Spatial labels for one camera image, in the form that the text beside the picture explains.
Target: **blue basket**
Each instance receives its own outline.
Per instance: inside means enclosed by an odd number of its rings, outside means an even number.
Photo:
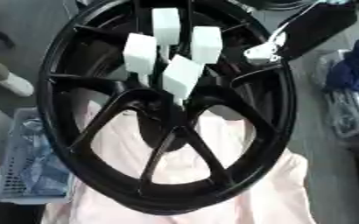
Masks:
[[[74,175],[69,173],[67,192],[61,195],[38,195],[26,193],[26,186],[20,178],[21,171],[34,161],[34,154],[26,149],[23,138],[26,128],[23,122],[37,118],[35,108],[20,108],[14,115],[14,122],[5,151],[4,161],[0,167],[0,202],[19,205],[43,205],[47,203],[66,203],[73,195]]]

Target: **concrete floor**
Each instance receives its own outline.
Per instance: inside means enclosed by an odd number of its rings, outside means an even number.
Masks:
[[[73,8],[67,5],[72,13]],[[273,29],[291,13],[262,12],[256,16]],[[10,34],[18,45],[11,50],[0,45],[0,61],[35,82],[46,48],[68,19],[69,11],[62,0],[0,0],[0,31]],[[306,185],[313,216],[320,224],[359,224],[359,186],[354,160],[327,126],[326,104],[309,76],[319,50],[351,48],[356,39],[359,23],[291,63],[299,114],[289,147],[309,160]],[[4,113],[12,115],[15,108],[33,105],[33,97],[20,99],[0,87],[0,109]]]

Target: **white sneaker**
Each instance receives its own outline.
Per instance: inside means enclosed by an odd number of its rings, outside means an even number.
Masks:
[[[8,79],[0,80],[0,85],[22,97],[31,96],[34,93],[34,86],[14,73],[10,73]]]

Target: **foam cube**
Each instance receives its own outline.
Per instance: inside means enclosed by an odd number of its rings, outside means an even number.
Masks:
[[[151,74],[157,58],[157,40],[154,37],[131,33],[123,50],[126,70],[139,75]]]
[[[200,64],[215,64],[223,48],[219,27],[195,26],[192,33],[192,60]]]
[[[180,55],[175,55],[163,72],[163,89],[174,95],[177,103],[192,93],[204,66]]]
[[[180,14],[176,8],[152,10],[153,36],[160,46],[177,45],[180,42]]]

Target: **pink cloth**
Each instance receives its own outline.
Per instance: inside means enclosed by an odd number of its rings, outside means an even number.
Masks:
[[[91,101],[85,121],[90,121],[98,110],[99,106]],[[93,148],[109,165],[137,178],[151,149],[138,134],[135,118],[132,112],[124,112],[113,119],[96,136]],[[225,167],[246,151],[255,136],[253,126],[248,122],[228,122],[210,112],[201,117],[196,129]],[[65,205],[48,205],[42,223],[314,224],[303,185],[306,171],[307,161],[286,150],[274,168],[248,191],[220,204],[174,216],[155,216],[130,210],[76,181],[73,201]],[[204,179],[208,174],[202,159],[186,145],[163,157],[153,181],[186,183]]]

